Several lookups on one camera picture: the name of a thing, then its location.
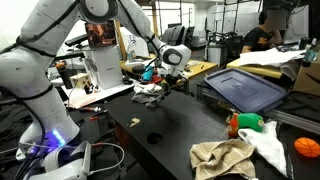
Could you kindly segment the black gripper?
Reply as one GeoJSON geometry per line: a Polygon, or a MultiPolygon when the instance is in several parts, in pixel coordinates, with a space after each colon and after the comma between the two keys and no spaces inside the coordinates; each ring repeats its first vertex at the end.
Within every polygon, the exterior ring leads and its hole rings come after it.
{"type": "Polygon", "coordinates": [[[166,83],[164,84],[164,96],[171,93],[170,87],[182,86],[186,83],[186,76],[182,72],[173,72],[172,68],[160,67],[158,75],[166,83]]]}

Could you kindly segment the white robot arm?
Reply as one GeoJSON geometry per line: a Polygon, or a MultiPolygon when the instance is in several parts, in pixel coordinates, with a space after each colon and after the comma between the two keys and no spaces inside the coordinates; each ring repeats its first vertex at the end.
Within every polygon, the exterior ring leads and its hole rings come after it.
{"type": "Polygon", "coordinates": [[[77,21],[104,24],[111,19],[150,44],[159,62],[172,67],[171,76],[182,73],[191,50],[157,38],[134,0],[39,0],[16,43],[0,54],[1,88],[12,93],[33,119],[18,141],[17,159],[40,154],[45,143],[65,145],[79,134],[80,128],[68,115],[46,72],[77,21]]]}

